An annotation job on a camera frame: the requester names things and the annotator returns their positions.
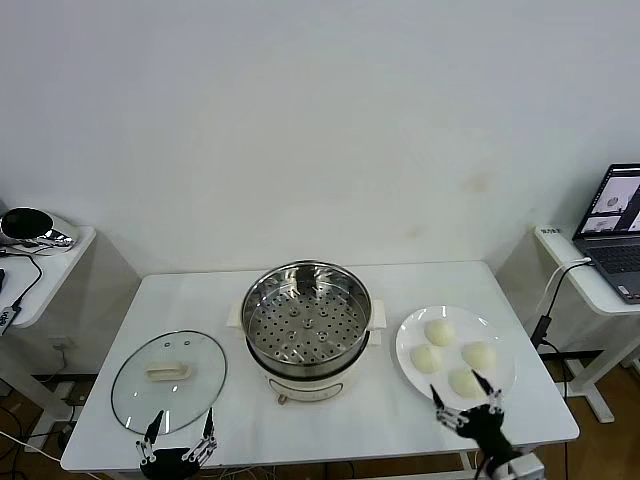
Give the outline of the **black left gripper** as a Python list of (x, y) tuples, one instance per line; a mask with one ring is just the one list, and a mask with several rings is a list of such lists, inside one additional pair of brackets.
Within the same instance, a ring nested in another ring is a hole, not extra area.
[(210, 407), (208, 410), (201, 438), (190, 450), (183, 447), (154, 451), (163, 416), (164, 411), (160, 410), (147, 426), (143, 440), (136, 442), (141, 462), (140, 470), (144, 477), (150, 480), (190, 479), (200, 471), (199, 463), (205, 463), (217, 448), (213, 408)]

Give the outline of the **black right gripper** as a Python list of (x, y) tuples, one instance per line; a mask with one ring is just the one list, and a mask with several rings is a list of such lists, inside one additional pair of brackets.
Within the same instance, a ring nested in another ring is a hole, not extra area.
[(515, 449), (502, 433), (504, 411), (503, 393), (476, 370), (472, 371), (487, 397), (489, 407), (474, 407), (463, 412), (447, 407), (433, 385), (430, 385), (436, 408), (436, 419), (450, 430), (457, 430), (463, 438), (474, 440), (484, 456), (497, 463), (507, 463), (515, 457)]

